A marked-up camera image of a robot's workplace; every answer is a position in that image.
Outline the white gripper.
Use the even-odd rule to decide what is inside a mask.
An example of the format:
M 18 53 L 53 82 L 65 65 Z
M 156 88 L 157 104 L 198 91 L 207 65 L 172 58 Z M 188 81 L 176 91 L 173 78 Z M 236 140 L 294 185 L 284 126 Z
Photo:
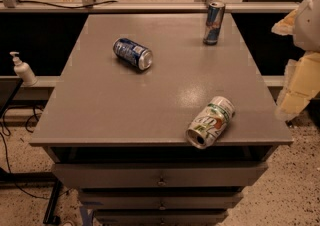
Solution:
M 271 32 L 293 34 L 297 47 L 306 52 L 298 61 L 290 59 L 285 67 L 283 89 L 275 115 L 281 121 L 297 117 L 320 92 L 320 0 L 303 0 L 271 28 Z

